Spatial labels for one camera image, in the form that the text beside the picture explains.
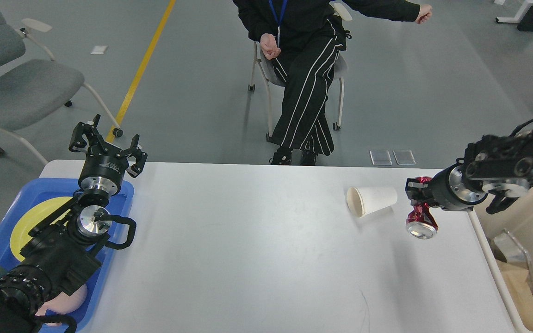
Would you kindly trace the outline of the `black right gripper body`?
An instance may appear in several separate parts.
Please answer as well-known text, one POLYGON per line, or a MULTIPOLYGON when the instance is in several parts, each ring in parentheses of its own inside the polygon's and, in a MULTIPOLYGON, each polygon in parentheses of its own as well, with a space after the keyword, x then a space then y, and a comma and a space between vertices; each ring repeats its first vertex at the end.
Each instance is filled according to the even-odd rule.
POLYGON ((486 200, 487 193, 465 185, 461 165, 453 165, 439 172, 431 180, 431 207, 447 211, 471 211, 486 200))

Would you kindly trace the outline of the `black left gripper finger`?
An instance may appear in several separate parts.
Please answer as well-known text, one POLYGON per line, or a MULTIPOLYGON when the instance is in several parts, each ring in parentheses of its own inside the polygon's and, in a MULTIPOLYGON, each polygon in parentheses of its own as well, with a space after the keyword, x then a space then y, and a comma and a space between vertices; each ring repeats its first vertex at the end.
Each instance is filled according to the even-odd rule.
POLYGON ((139 141, 140 135, 134 135, 131 140, 130 147, 120 150, 117 153, 117 158, 119 160, 128 161, 128 158, 135 158, 135 162, 125 169, 127 173, 134 179, 143 172, 144 165, 146 164, 146 160, 148 158, 148 154, 140 147, 139 141))
POLYGON ((73 130, 68 150, 70 152, 82 152, 87 158, 109 156, 109 143, 100 135, 97 126, 101 119, 100 114, 96 114, 93 120, 86 123, 79 122, 73 130))

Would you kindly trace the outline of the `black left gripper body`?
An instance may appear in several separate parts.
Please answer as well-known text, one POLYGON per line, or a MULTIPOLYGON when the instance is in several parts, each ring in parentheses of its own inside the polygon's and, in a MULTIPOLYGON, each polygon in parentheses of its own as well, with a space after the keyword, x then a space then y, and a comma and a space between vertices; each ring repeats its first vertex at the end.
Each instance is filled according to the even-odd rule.
POLYGON ((81 190, 102 190, 110 196, 116 195, 121 190, 125 171, 129 166, 128 161, 116 156, 88 154, 78 183, 81 190))

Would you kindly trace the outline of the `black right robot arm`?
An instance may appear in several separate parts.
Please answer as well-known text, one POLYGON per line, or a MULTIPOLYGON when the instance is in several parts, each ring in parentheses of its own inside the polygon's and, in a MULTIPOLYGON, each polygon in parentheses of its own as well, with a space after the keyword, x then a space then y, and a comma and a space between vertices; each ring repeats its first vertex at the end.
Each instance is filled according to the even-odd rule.
POLYGON ((413 207, 472 211, 493 196, 487 213, 506 210, 533 188, 533 129, 525 123, 508 136, 484 135, 465 148, 463 157, 433 177, 407 179, 413 207))

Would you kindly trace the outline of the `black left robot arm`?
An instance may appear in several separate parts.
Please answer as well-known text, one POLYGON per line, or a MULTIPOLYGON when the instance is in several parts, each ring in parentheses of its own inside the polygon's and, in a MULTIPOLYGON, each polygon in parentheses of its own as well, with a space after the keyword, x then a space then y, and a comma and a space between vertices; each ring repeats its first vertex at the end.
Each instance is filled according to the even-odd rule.
POLYGON ((102 248, 128 248, 136 222, 106 210, 121 190, 125 173, 137 177, 147 154, 139 135, 128 149, 106 142, 97 129, 101 116, 76 125, 68 149, 86 154, 72 198, 42 219, 21 248, 24 260, 0 278, 0 333, 37 333, 44 324, 66 324, 74 333, 76 320, 67 314, 38 315, 46 301, 60 293, 72 295, 102 266, 102 248))

